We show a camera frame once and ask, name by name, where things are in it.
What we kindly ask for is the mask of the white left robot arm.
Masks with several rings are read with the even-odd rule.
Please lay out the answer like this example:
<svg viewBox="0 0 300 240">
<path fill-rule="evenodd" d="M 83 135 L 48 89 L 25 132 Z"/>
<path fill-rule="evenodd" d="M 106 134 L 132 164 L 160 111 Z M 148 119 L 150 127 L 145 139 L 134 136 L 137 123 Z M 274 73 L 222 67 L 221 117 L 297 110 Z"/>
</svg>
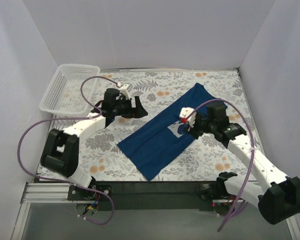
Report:
<svg viewBox="0 0 300 240">
<path fill-rule="evenodd" d="M 132 106 L 127 85 L 106 89 L 103 99 L 93 105 L 85 119 L 62 130 L 54 128 L 48 133 L 40 164 L 80 186 L 79 194 L 85 200 L 93 199 L 97 193 L 96 187 L 91 184 L 94 178 L 79 166 L 80 143 L 107 128 L 117 116 L 140 119 L 148 115 L 139 96 L 134 97 L 134 103 L 135 106 Z"/>
</svg>

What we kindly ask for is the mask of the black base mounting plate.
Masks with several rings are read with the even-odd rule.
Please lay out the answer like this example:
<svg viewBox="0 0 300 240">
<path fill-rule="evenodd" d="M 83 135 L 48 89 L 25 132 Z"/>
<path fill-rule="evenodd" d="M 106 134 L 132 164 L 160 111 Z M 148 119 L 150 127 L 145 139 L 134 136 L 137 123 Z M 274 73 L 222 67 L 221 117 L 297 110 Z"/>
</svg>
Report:
<svg viewBox="0 0 300 240">
<path fill-rule="evenodd" d="M 98 181 L 92 186 L 111 197 L 115 210 L 213 211 L 234 200 L 217 192 L 216 181 Z"/>
</svg>

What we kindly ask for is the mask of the blue t shirt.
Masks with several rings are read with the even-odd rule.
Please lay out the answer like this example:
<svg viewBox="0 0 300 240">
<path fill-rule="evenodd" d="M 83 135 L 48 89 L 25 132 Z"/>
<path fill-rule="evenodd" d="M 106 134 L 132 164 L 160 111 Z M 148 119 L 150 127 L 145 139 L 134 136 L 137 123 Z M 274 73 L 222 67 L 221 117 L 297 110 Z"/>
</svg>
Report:
<svg viewBox="0 0 300 240">
<path fill-rule="evenodd" d="M 179 121 L 181 109 L 186 107 L 195 109 L 201 103 L 214 98 L 203 85 L 196 83 L 117 146 L 145 179 L 151 181 L 195 140 L 190 134 L 185 133 Z"/>
</svg>

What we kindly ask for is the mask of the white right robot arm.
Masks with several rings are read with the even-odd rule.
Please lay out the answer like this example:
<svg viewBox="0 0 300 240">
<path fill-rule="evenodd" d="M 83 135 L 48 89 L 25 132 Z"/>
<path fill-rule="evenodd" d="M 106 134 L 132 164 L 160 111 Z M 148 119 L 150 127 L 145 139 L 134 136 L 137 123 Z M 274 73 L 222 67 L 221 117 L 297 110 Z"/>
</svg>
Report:
<svg viewBox="0 0 300 240">
<path fill-rule="evenodd" d="M 212 134 L 258 182 L 253 184 L 248 182 L 247 177 L 222 172 L 209 188 L 211 193 L 222 199 L 235 196 L 237 200 L 254 205 L 272 225 L 300 213 L 300 178 L 289 177 L 256 149 L 253 136 L 238 123 L 230 122 L 226 106 L 220 100 L 209 100 L 206 110 L 207 115 L 202 115 L 197 108 L 181 109 L 179 118 L 186 124 L 186 132 L 195 139 L 203 134 Z"/>
</svg>

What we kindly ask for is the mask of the white plastic basket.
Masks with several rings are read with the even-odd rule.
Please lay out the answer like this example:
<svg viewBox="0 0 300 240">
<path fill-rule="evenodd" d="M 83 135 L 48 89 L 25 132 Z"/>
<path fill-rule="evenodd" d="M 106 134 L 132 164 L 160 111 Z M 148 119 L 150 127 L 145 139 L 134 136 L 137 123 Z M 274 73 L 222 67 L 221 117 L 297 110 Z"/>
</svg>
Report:
<svg viewBox="0 0 300 240">
<path fill-rule="evenodd" d="M 97 88 L 97 80 L 86 82 L 89 77 L 98 76 L 100 68 L 85 64 L 61 64 L 55 71 L 40 103 L 39 109 L 59 117 L 84 117 L 88 114 Z"/>
</svg>

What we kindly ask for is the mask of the aluminium frame rail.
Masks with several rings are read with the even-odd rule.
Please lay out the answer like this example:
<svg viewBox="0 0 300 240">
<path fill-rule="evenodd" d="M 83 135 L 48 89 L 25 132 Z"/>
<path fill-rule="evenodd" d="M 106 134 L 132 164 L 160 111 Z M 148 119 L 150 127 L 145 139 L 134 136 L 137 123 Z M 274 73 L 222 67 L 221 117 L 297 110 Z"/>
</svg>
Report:
<svg viewBox="0 0 300 240">
<path fill-rule="evenodd" d="M 67 183 L 27 183 L 21 203 L 73 203 L 68 200 L 70 185 Z"/>
</svg>

